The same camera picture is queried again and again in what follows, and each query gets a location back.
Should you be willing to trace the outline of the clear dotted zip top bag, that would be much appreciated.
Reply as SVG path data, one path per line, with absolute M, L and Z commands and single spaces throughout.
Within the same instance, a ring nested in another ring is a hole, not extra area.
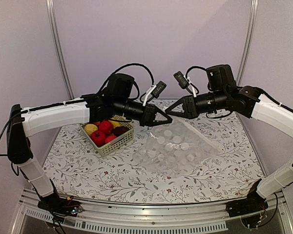
M 179 177 L 221 149 L 183 118 L 173 117 L 170 124 L 152 127 L 146 143 L 133 154 L 133 160 L 148 171 Z

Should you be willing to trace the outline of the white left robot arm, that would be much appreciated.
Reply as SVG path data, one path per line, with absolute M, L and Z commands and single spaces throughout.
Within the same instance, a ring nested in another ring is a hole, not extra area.
M 7 157 L 20 168 L 38 195 L 44 197 L 43 202 L 51 211 L 59 211 L 63 201 L 33 156 L 28 138 L 49 129 L 98 122 L 114 115 L 136 120 L 140 126 L 172 123 L 172 118 L 157 106 L 138 103 L 129 97 L 134 83 L 132 76 L 113 73 L 107 79 L 107 86 L 95 94 L 47 106 L 12 107 L 7 125 Z

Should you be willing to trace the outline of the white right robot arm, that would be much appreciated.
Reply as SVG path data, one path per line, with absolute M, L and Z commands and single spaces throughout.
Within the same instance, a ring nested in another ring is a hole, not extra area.
M 208 76 L 209 92 L 184 96 L 169 106 L 168 115 L 186 119 L 200 114 L 215 113 L 217 110 L 237 112 L 247 118 L 264 122 L 293 139 L 293 110 L 273 99 L 258 87 L 239 87 L 228 64 L 204 69 Z M 281 166 L 271 175 L 257 181 L 243 201 L 243 209 L 254 212 L 261 206 L 262 199 L 293 183 L 293 161 Z

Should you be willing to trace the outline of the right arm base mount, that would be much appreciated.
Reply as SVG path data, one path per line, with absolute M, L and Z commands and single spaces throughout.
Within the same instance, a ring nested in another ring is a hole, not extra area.
M 268 208 L 268 203 L 265 198 L 258 195 L 248 195 L 244 199 L 233 200 L 226 203 L 226 211 L 229 217 L 247 215 Z

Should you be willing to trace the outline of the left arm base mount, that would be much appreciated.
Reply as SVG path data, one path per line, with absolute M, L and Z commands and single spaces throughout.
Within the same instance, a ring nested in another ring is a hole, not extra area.
M 50 213 L 60 216 L 76 216 L 83 211 L 81 203 L 74 200 L 72 196 L 61 198 L 57 193 L 52 193 L 46 197 L 38 195 L 38 207 Z

